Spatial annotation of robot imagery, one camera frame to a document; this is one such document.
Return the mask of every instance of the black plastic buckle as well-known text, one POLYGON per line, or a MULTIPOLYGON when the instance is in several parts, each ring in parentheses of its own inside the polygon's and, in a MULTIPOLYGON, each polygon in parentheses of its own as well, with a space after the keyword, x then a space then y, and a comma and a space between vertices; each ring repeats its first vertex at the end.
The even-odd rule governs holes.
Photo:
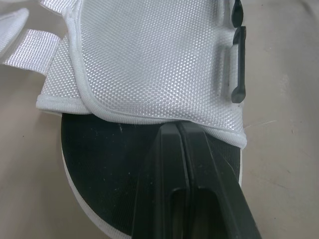
POLYGON ((245 87, 245 48, 246 48, 246 27, 241 26, 235 32, 233 44, 238 44, 238 84, 231 94, 231 101, 239 104, 246 97, 245 87))

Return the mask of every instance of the black plastic piece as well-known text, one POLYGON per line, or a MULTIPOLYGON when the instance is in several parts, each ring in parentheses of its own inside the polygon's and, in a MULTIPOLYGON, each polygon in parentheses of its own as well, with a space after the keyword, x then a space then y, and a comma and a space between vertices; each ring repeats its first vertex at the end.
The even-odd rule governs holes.
POLYGON ((188 239, 260 239, 233 169, 193 123, 179 125, 191 189, 188 239))
POLYGON ((240 0, 235 0, 233 11, 231 14, 231 21, 234 28, 238 28, 243 24, 244 10, 240 0))
POLYGON ((238 44, 238 85, 231 94, 231 101, 239 104, 246 97, 245 87, 245 48, 246 27, 241 26, 235 32, 233 44, 238 44))
POLYGON ((199 126, 163 125, 139 176, 132 239, 260 239, 233 168, 199 126))
POLYGON ((189 186, 181 138, 165 124, 147 155, 137 189, 133 239, 174 239, 183 234, 189 186))

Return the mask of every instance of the gray surface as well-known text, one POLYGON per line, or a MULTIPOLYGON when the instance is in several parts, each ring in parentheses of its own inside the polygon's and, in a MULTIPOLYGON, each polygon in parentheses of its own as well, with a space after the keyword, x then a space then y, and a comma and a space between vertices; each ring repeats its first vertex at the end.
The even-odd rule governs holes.
MULTIPOLYGON (((264 239, 318 237, 319 1, 308 3, 244 1, 243 191, 264 239)), ((60 118, 35 109, 43 78, 0 72, 0 238, 105 238, 67 184, 60 118)))

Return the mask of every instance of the white webbing strap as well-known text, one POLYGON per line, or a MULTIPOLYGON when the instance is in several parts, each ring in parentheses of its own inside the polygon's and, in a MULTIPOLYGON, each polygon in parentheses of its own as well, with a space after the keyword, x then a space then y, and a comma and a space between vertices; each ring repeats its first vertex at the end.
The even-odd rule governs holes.
POLYGON ((77 0, 41 0, 40 4, 45 8, 62 14, 62 10, 68 7, 73 8, 77 0))
POLYGON ((46 75, 60 43, 53 33, 24 30, 1 59, 8 66, 46 75))

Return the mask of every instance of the textured white fabric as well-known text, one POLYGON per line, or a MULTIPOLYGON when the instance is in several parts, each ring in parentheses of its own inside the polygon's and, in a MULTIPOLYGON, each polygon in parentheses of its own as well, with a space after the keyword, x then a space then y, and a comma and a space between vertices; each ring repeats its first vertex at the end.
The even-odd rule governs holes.
POLYGON ((40 4, 45 8, 61 14, 67 7, 73 7, 77 0, 41 0, 40 4))
POLYGON ((51 64, 36 107, 50 112, 89 114, 76 86, 68 48, 69 40, 65 36, 51 64))
POLYGON ((229 98, 231 9, 216 0, 84 0, 65 15, 84 105, 108 121, 193 121, 243 148, 242 106, 229 98))
POLYGON ((0 15, 0 58, 21 33, 28 16, 26 8, 0 15))
POLYGON ((24 30, 2 58, 2 64, 47 74, 60 38, 53 33, 24 30))

